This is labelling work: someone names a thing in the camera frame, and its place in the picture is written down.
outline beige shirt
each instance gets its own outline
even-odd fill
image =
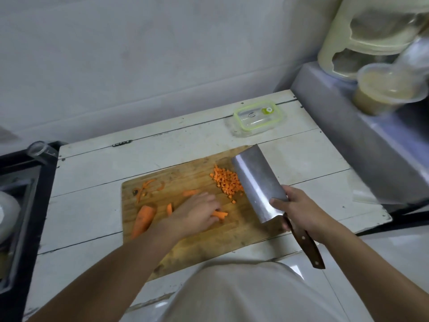
[[[192,276],[161,321],[344,321],[289,267],[219,265]]]

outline person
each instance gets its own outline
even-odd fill
[[[295,224],[326,246],[375,322],[429,321],[429,295],[302,190],[284,186],[289,202],[271,199]],[[167,219],[85,271],[29,322],[116,322],[162,258],[182,238],[207,229],[220,208],[214,195],[188,199]],[[324,298],[276,262],[201,270],[184,284],[163,321],[341,321]]]

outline white wooden table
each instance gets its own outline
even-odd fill
[[[237,135],[231,126],[233,110],[262,99],[279,104],[286,113],[286,121],[258,135],[247,138]],[[126,140],[132,142],[112,147]],[[353,202],[347,182],[349,165],[291,91],[73,143],[60,149],[24,319],[122,245],[121,184],[124,181],[256,143],[280,183],[305,190],[353,232],[391,220],[380,205]],[[285,233],[209,261],[259,262],[299,250],[293,236]],[[168,297],[205,264],[148,282],[132,307]]]

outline metal hinge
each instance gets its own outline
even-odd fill
[[[132,140],[118,142],[118,143],[115,143],[114,145],[112,145],[112,147],[119,147],[119,146],[122,146],[122,145],[126,145],[127,143],[131,143],[131,142],[132,142]]]

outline person's left hand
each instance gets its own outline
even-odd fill
[[[215,195],[207,192],[191,196],[169,219],[180,230],[181,237],[187,237],[209,228],[219,218],[212,216],[213,211],[220,209],[221,204]]]

